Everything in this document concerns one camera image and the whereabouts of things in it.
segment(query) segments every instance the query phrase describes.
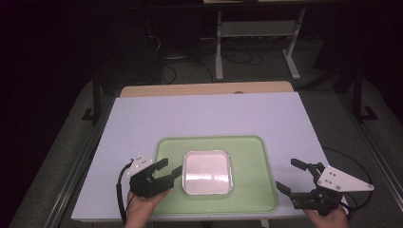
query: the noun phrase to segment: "table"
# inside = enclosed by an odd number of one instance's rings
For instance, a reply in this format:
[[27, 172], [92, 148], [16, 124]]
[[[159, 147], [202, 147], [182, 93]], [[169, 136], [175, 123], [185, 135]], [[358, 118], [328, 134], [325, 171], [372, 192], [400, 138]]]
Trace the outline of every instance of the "table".
[[[291, 165], [292, 158], [328, 163], [302, 101], [287, 82], [127, 87], [112, 108], [71, 218], [120, 220], [115, 184], [121, 169], [136, 152], [153, 158], [161, 139], [237, 135], [262, 138], [274, 179], [294, 191], [311, 191], [315, 185], [308, 172]], [[128, 180], [123, 179], [123, 191], [127, 190]], [[278, 208], [269, 214], [153, 215], [151, 220], [266, 220], [302, 215], [278, 194]]]

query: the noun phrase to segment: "dark background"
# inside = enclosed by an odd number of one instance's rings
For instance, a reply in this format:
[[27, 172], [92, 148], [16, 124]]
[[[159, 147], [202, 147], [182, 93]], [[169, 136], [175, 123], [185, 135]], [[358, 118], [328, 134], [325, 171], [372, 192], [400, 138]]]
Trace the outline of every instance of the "dark background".
[[[0, 2], [1, 227], [9, 225], [75, 99], [94, 75], [109, 92], [125, 85], [157, 84], [158, 60], [150, 55], [146, 29], [173, 47], [215, 35], [211, 11], [166, 13], [145, 22], [141, 14], [104, 16], [79, 10], [99, 4]], [[403, 123], [402, 11], [393, 3], [314, 8], [307, 11], [300, 38], [325, 39], [316, 67], [326, 70], [359, 50], [365, 77]], [[130, 34], [134, 43], [127, 38]], [[133, 59], [143, 62], [133, 66]]]

